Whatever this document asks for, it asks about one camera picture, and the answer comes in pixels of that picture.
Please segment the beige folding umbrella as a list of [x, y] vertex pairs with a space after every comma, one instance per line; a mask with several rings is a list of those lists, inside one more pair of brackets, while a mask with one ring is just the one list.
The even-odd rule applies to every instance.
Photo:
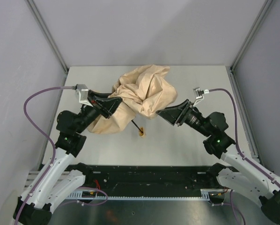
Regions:
[[122, 132], [138, 114], [155, 118], [158, 110], [177, 98], [176, 89], [165, 80], [169, 71], [169, 66], [144, 65], [120, 76], [108, 97], [120, 97], [122, 103], [109, 119], [99, 116], [87, 130], [93, 134], [115, 134]]

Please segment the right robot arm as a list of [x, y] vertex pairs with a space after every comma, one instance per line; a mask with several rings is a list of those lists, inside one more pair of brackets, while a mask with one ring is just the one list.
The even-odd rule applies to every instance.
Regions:
[[207, 153], [237, 169], [232, 172], [221, 164], [213, 165], [211, 174], [217, 182], [249, 198], [269, 220], [280, 225], [280, 176], [240, 150], [237, 141], [225, 132], [228, 124], [223, 113], [213, 112], [205, 118], [192, 102], [185, 100], [158, 110], [157, 115], [173, 126], [186, 124], [207, 137], [203, 141]]

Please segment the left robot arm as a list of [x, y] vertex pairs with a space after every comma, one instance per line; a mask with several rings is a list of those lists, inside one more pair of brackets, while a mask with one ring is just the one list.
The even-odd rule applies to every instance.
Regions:
[[57, 142], [46, 136], [52, 145], [52, 156], [18, 197], [13, 215], [15, 224], [48, 224], [55, 210], [74, 190], [92, 182], [93, 172], [83, 163], [75, 165], [61, 182], [58, 180], [82, 150], [87, 139], [82, 132], [99, 116], [109, 119], [123, 100], [107, 93], [94, 92], [84, 85], [76, 85], [73, 89], [78, 96], [81, 110], [79, 113], [65, 110], [57, 116]]

